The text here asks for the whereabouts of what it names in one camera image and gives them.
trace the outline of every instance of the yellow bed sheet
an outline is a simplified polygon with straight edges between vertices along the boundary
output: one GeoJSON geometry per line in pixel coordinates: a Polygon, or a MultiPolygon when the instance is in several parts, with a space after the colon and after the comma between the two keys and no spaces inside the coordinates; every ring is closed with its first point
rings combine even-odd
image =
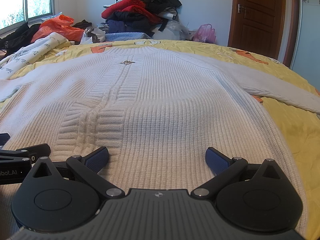
{"type": "MultiPolygon", "coordinates": [[[[155,48],[194,53],[226,62],[246,65],[274,75],[277,78],[317,95],[315,88],[304,78],[273,59],[251,53],[257,60],[268,63],[264,64],[241,56],[236,53],[234,49],[228,47],[192,41],[160,41],[158,44],[151,45],[148,40],[135,40],[78,46],[71,46],[69,42],[66,42],[61,44],[58,48],[49,51],[39,59],[38,62],[33,65],[28,65],[15,73],[11,79],[22,77],[41,65],[62,62],[91,53],[104,52],[109,48],[104,48],[103,46],[110,44],[112,44],[113,47],[117,46],[121,48],[153,46],[155,48]],[[55,56],[56,53],[65,49],[68,51],[63,56],[55,56]]],[[[263,106],[281,130],[293,153],[293,157],[304,183],[308,200],[309,220],[306,239],[316,240],[320,236],[320,120],[316,114],[311,112],[288,106],[272,98],[262,99],[263,106]]],[[[8,103],[8,100],[4,103],[0,103],[0,110],[8,103]]]]}

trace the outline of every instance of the white plastic bag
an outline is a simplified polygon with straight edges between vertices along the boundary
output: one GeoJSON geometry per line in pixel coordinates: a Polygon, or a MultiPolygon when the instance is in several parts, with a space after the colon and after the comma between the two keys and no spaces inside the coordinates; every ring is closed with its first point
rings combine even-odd
{"type": "Polygon", "coordinates": [[[105,32],[100,30],[99,28],[88,27],[84,30],[84,33],[80,41],[80,45],[104,42],[106,40],[105,35],[106,35],[105,32]]]}

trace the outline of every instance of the circular cap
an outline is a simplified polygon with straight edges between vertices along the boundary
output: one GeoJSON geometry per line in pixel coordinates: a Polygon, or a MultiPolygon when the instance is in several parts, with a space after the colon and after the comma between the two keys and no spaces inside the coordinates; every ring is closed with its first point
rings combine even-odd
{"type": "Polygon", "coordinates": [[[244,202],[248,207],[256,210],[272,210],[280,204],[280,198],[267,190],[252,190],[244,194],[244,202]]]}
{"type": "Polygon", "coordinates": [[[68,206],[72,201],[71,194],[61,189],[48,189],[35,197],[38,208],[46,211],[56,211],[68,206]]]}
{"type": "Polygon", "coordinates": [[[203,197],[209,195],[210,192],[206,188],[197,188],[193,193],[199,197],[203,197]]]}
{"type": "Polygon", "coordinates": [[[230,184],[217,195],[216,208],[226,220],[254,232],[293,229],[302,213],[294,188],[280,179],[250,179],[230,184]]]}
{"type": "Polygon", "coordinates": [[[120,196],[122,191],[119,188],[110,188],[106,191],[106,194],[110,197],[120,196]]]}
{"type": "Polygon", "coordinates": [[[12,200],[12,214],[26,228],[57,233],[86,223],[95,216],[99,206],[94,189],[78,181],[55,177],[53,173],[26,178],[12,200]]]}

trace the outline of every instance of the metal screw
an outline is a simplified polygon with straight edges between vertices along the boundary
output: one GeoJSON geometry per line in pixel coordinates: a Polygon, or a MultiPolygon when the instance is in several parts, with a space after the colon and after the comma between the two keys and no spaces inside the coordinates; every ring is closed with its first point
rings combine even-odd
{"type": "Polygon", "coordinates": [[[117,197],[121,195],[122,191],[119,188],[110,188],[106,191],[106,194],[110,197],[117,197]]]}
{"type": "Polygon", "coordinates": [[[209,195],[209,190],[207,190],[206,188],[197,188],[194,190],[193,192],[196,196],[199,196],[199,197],[203,197],[203,196],[207,196],[209,195]]]}

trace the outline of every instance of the clear plastic bag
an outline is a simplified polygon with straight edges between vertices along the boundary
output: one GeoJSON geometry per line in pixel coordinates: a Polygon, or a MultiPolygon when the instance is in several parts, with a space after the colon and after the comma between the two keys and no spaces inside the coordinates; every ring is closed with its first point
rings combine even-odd
{"type": "Polygon", "coordinates": [[[168,28],[172,32],[179,32],[181,41],[190,39],[189,30],[180,22],[177,22],[175,20],[168,21],[166,28],[168,28]]]}
{"type": "Polygon", "coordinates": [[[175,20],[168,21],[166,27],[161,32],[159,28],[161,25],[158,25],[152,31],[155,33],[152,38],[154,40],[176,40],[176,41],[190,41],[190,34],[188,29],[183,26],[180,22],[175,20]]]}
{"type": "Polygon", "coordinates": [[[214,35],[214,32],[215,30],[212,28],[211,24],[201,25],[192,40],[205,43],[215,43],[216,35],[214,35]]]}
{"type": "Polygon", "coordinates": [[[53,32],[59,33],[69,41],[81,41],[84,30],[71,27],[70,25],[73,23],[74,19],[63,14],[49,19],[40,25],[40,28],[33,36],[31,43],[44,38],[53,32]]]}

